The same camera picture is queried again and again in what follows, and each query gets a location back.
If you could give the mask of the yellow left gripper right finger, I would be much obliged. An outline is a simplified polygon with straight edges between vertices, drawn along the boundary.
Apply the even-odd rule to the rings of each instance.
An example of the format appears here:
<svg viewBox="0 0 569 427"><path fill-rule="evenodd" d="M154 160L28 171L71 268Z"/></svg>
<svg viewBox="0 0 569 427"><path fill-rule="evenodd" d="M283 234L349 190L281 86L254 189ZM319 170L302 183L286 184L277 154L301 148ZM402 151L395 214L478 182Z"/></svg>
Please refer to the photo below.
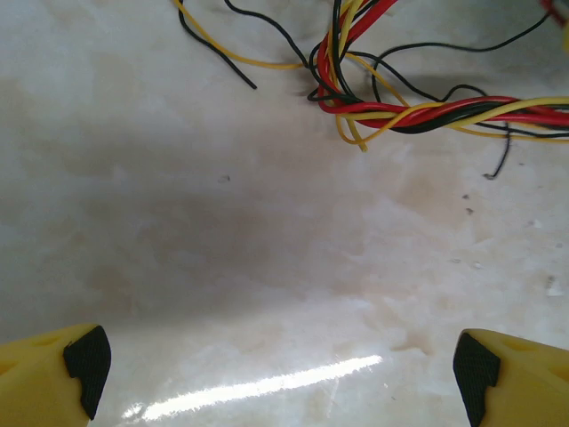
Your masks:
<svg viewBox="0 0 569 427"><path fill-rule="evenodd" d="M472 427L568 424L567 350L465 329L453 372Z"/></svg>

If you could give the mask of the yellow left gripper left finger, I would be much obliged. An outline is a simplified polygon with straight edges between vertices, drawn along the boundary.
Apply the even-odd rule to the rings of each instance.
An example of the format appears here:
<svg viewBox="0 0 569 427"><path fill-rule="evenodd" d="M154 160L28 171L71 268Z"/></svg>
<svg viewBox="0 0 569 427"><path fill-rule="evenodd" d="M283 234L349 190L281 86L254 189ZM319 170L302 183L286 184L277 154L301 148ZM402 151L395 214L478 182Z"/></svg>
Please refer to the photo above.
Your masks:
<svg viewBox="0 0 569 427"><path fill-rule="evenodd" d="M1 346L3 426L86 426L111 367L102 326L82 324Z"/></svg>

